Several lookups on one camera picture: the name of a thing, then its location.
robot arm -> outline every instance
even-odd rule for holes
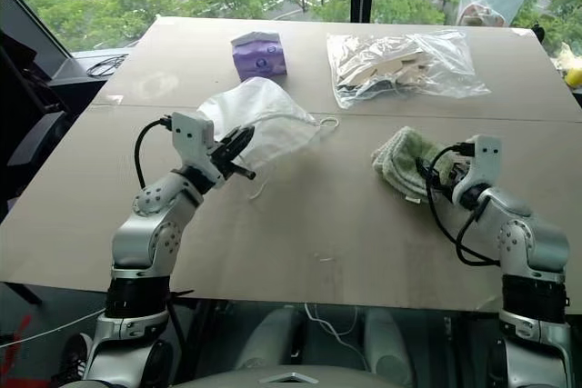
[[[497,138],[477,135],[459,149],[468,170],[456,165],[450,200],[480,211],[476,226],[496,247],[503,274],[499,321],[505,338],[492,350],[489,374],[496,384],[490,386],[574,388],[565,320],[567,238],[524,202],[493,186],[500,168]]]
[[[143,188],[115,233],[112,278],[86,380],[127,388],[145,386],[150,379],[152,385],[164,384],[171,349],[158,337],[168,321],[169,280],[182,233],[211,188],[234,173],[255,177],[232,162],[252,139],[253,127],[235,129],[216,142],[212,121],[200,113],[173,113],[164,125],[172,131],[182,167]]]

purple box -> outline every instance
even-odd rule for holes
[[[249,77],[286,75],[281,39],[276,32],[251,32],[231,41],[241,81]]]

ziplock bag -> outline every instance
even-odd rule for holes
[[[457,25],[508,27],[524,0],[459,0]]]
[[[386,91],[462,98],[489,90],[475,75],[465,34],[328,35],[337,104],[344,109]]]
[[[239,155],[251,170],[306,146],[322,127],[283,88],[263,77],[210,97],[198,111],[214,122],[216,140],[238,126],[255,127],[253,139]]]

table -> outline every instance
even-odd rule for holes
[[[137,99],[135,84],[144,79],[140,72],[155,73],[151,59],[160,55],[159,47],[163,45],[168,53],[185,56],[180,51],[187,52],[186,47],[194,44],[181,39],[172,43],[172,38],[164,37],[160,29],[165,27],[170,35],[181,35],[191,27],[196,30],[191,31],[193,35],[208,32],[206,40],[210,41],[212,35],[216,38],[216,29],[228,30],[232,23],[171,18],[158,20],[146,33],[0,226],[1,280],[106,289],[111,238],[129,215],[138,191],[132,157],[137,133],[161,114],[191,110],[202,95],[237,83],[235,77],[230,77],[236,73],[229,64],[229,54],[224,54],[221,68],[216,63],[214,69],[200,67],[206,69],[206,80],[198,76],[196,69],[189,74],[177,67],[177,84],[171,93],[167,92],[167,101],[162,95],[151,100]],[[243,32],[242,24],[246,22],[236,23],[238,31]],[[293,25],[309,37],[315,35],[316,40],[327,28],[341,28],[343,32],[366,29],[365,25],[288,22],[261,25],[278,30],[286,48],[286,38],[291,38],[286,30],[293,29]],[[396,29],[385,25],[370,27],[376,33]],[[406,30],[406,26],[397,29]],[[500,38],[513,38],[507,29],[480,31],[489,34],[491,40],[494,31],[499,31]],[[158,37],[163,38],[162,45]],[[537,42],[528,36],[520,36],[516,45],[523,45],[530,54],[538,50]],[[582,227],[578,225],[577,208],[582,196],[582,184],[577,182],[582,166],[582,146],[577,141],[582,134],[580,109],[571,104],[574,99],[559,83],[543,54],[538,55],[540,65],[533,55],[524,60],[538,70],[528,87],[532,92],[547,89],[551,100],[544,103],[542,95],[536,94],[532,96],[535,104],[523,105],[523,96],[512,95],[503,106],[496,95],[486,96],[473,102],[474,113],[462,106],[463,101],[456,100],[443,103],[448,112],[438,104],[423,109],[417,96],[397,105],[390,99],[378,99],[371,105],[343,111],[333,99],[324,60],[319,60],[315,76],[307,69],[293,73],[290,67],[291,74],[282,83],[287,91],[316,117],[337,117],[340,126],[320,144],[284,158],[265,191],[254,201],[249,201],[248,196],[256,187],[242,178],[233,178],[220,191],[208,193],[184,233],[172,276],[173,289],[194,288],[195,296],[219,299],[494,309],[489,303],[501,292],[498,269],[461,264],[427,208],[404,201],[371,169],[370,154],[398,128],[411,125],[443,144],[475,133],[502,138],[504,156],[499,185],[527,199],[536,212],[568,234],[572,251],[567,272],[572,306],[568,310],[582,313],[582,288],[576,287],[582,280],[582,248],[578,243],[582,240]],[[174,67],[167,65],[171,57],[163,57],[157,68],[171,71]],[[476,65],[483,62],[475,59]],[[317,63],[309,63],[316,68]],[[480,69],[477,73],[487,75]],[[300,74],[311,75],[312,79],[319,76],[326,85],[302,80]],[[502,82],[498,85],[510,88]],[[197,94],[192,92],[196,87],[200,91]],[[306,91],[296,95],[301,89]],[[113,93],[123,95],[123,100],[107,100]],[[192,102],[186,100],[189,95],[193,96]],[[523,112],[518,111],[521,105]],[[501,116],[501,106],[511,116]],[[371,108],[378,108],[377,114],[370,114]],[[179,165],[170,134],[164,129],[148,135],[142,156],[149,182]],[[459,212],[445,204],[442,207],[449,225],[463,220]],[[494,255],[491,247],[471,231],[467,242]]]

green towel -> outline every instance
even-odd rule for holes
[[[425,179],[416,170],[416,159],[431,162],[442,149],[440,144],[405,126],[372,154],[372,166],[404,196],[427,202]],[[436,163],[442,183],[447,180],[453,163],[450,154],[443,155]]]

